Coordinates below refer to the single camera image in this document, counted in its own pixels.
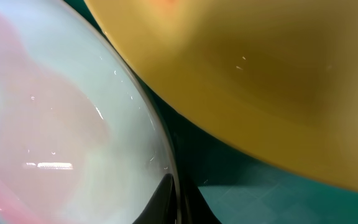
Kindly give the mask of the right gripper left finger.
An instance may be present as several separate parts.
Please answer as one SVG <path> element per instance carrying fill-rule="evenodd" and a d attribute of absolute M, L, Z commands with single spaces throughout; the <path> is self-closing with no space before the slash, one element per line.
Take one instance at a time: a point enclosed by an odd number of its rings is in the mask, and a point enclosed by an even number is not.
<path fill-rule="evenodd" d="M 172 174 L 165 174 L 148 204 L 133 224 L 175 224 L 177 195 Z"/>

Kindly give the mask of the light blue plate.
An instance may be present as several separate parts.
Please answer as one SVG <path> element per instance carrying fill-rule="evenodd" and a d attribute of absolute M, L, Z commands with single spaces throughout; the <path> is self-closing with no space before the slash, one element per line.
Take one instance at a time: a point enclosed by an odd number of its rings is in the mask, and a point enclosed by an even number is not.
<path fill-rule="evenodd" d="M 0 223 L 133 223 L 177 170 L 148 94 L 64 1 L 0 1 Z"/>

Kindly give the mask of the yellow-green plate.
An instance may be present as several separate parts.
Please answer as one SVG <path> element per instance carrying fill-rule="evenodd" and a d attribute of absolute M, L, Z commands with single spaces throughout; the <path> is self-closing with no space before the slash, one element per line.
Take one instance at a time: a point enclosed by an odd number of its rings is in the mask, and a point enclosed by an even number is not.
<path fill-rule="evenodd" d="M 135 73 L 226 144 L 358 191 L 358 0 L 92 0 Z"/>

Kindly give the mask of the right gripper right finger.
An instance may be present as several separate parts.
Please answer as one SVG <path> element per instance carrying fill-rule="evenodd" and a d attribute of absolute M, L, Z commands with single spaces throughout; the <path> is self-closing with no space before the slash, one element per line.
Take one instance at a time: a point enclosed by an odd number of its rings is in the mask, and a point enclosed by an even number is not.
<path fill-rule="evenodd" d="M 221 224 L 189 177 L 180 180 L 180 195 L 182 224 Z"/>

